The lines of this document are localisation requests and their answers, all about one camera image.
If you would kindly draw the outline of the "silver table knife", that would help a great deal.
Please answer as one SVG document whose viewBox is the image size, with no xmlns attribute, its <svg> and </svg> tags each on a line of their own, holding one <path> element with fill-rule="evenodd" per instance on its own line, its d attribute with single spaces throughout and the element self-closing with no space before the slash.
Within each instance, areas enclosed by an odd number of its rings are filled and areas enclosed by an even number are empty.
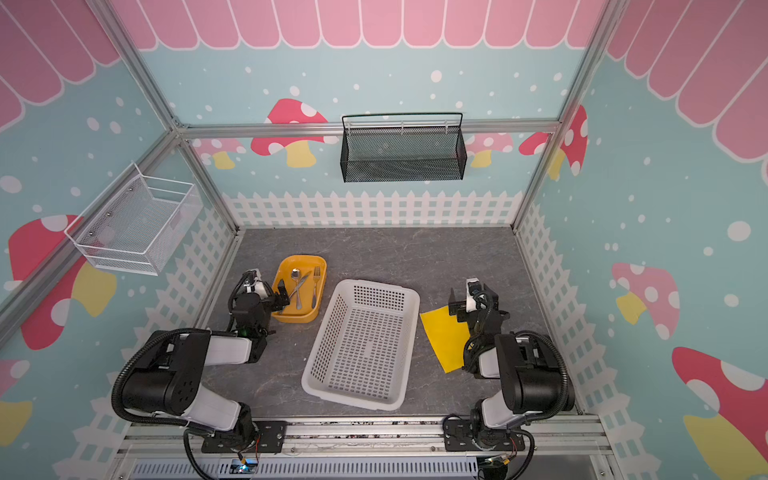
<svg viewBox="0 0 768 480">
<path fill-rule="evenodd" d="M 301 289 L 306 283 L 306 281 L 308 280 L 308 278 L 309 278 L 309 274 L 303 274 L 301 271 L 301 280 L 299 283 L 299 289 L 294 295 L 294 297 L 291 298 L 292 302 L 295 304 L 295 309 L 297 312 L 300 312 L 303 309 Z"/>
</svg>

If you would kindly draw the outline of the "yellow plastic utensil tray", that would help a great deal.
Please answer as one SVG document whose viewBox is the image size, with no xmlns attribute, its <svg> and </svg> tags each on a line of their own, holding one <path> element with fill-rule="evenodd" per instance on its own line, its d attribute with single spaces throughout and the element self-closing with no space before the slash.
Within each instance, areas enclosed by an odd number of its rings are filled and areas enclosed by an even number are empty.
<svg viewBox="0 0 768 480">
<path fill-rule="evenodd" d="M 277 271 L 275 282 L 286 287 L 290 304 L 273 317 L 282 323 L 306 324 L 319 313 L 327 262 L 320 256 L 292 255 L 285 258 Z"/>
</svg>

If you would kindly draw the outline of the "silver fork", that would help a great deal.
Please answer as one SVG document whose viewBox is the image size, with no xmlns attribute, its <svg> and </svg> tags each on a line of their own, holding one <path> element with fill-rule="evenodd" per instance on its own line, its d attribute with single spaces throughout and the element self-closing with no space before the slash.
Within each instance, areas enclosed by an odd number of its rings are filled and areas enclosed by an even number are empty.
<svg viewBox="0 0 768 480">
<path fill-rule="evenodd" d="M 314 309 L 317 306 L 318 283 L 321 280 L 321 276 L 322 276 L 322 268 L 320 266 L 316 266 L 313 271 L 313 292 L 312 292 L 312 303 L 311 303 L 312 309 Z"/>
</svg>

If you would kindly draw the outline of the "white perforated plastic basket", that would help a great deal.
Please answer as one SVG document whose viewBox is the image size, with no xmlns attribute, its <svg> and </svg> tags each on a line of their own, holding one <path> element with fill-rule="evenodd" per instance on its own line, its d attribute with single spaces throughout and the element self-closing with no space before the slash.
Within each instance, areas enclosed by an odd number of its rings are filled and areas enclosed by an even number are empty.
<svg viewBox="0 0 768 480">
<path fill-rule="evenodd" d="M 346 279 L 333 292 L 302 375 L 325 401 L 395 411 L 404 402 L 420 296 L 405 287 Z"/>
</svg>

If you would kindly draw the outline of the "silver spoon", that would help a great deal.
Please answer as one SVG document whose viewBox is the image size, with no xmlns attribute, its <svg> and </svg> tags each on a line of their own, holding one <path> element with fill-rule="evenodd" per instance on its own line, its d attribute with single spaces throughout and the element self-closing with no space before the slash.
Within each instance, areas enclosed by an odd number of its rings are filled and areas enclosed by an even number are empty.
<svg viewBox="0 0 768 480">
<path fill-rule="evenodd" d="M 299 283 L 300 283 L 300 280 L 301 280 L 301 270 L 300 270 L 300 269 L 298 269 L 298 268 L 294 268 L 294 269 L 291 271 L 291 279 L 294 281 L 294 288 L 293 288 L 293 290 L 291 291 L 291 293 L 290 293 L 289 297 L 290 297 L 290 298 L 293 298 L 293 297 L 294 297 L 294 295 L 296 294 L 296 292 L 297 292 L 297 291 L 298 291 L 298 289 L 299 289 Z"/>
</svg>

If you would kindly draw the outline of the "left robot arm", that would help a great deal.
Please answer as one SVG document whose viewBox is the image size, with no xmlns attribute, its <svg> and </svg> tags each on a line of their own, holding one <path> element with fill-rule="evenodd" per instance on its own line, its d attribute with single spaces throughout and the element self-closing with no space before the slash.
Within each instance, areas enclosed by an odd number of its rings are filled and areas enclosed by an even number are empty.
<svg viewBox="0 0 768 480">
<path fill-rule="evenodd" d="M 180 426 L 216 446 L 243 451 L 260 439 L 248 405 L 202 384 L 207 367 L 256 363 L 272 333 L 272 314 L 290 304 L 285 284 L 275 288 L 256 270 L 239 280 L 228 300 L 224 331 L 158 330 L 126 362 L 111 392 L 111 406 L 131 423 Z"/>
</svg>

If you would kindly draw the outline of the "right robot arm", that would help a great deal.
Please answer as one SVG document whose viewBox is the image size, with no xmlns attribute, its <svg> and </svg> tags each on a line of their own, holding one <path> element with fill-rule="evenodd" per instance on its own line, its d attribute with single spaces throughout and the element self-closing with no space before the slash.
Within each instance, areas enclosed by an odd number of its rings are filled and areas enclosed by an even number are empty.
<svg viewBox="0 0 768 480">
<path fill-rule="evenodd" d="M 443 419 L 446 450 L 525 450 L 524 426 L 574 408 L 566 362 L 551 338 L 528 330 L 504 333 L 510 313 L 500 308 L 498 295 L 486 284 L 469 279 L 463 300 L 450 297 L 449 314 L 469 327 L 462 369 L 480 380 L 499 381 L 500 390 L 479 400 L 468 417 Z"/>
</svg>

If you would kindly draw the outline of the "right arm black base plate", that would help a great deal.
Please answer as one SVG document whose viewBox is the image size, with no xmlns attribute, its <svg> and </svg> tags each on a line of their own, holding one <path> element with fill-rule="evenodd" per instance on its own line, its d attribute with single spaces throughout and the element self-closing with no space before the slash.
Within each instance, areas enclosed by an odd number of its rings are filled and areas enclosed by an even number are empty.
<svg viewBox="0 0 768 480">
<path fill-rule="evenodd" d="M 504 429 L 490 429 L 481 420 L 448 415 L 442 420 L 444 448 L 448 452 L 521 452 L 526 450 L 522 435 Z"/>
</svg>

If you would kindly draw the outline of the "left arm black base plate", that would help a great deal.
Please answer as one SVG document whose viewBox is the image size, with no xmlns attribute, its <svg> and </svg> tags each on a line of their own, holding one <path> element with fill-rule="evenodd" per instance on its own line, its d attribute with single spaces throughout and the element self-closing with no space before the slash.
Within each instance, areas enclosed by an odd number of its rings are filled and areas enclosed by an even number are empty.
<svg viewBox="0 0 768 480">
<path fill-rule="evenodd" d="M 217 431 L 203 440 L 201 451 L 214 453 L 280 453 L 286 438 L 286 421 L 255 421 L 238 424 L 233 431 Z"/>
</svg>

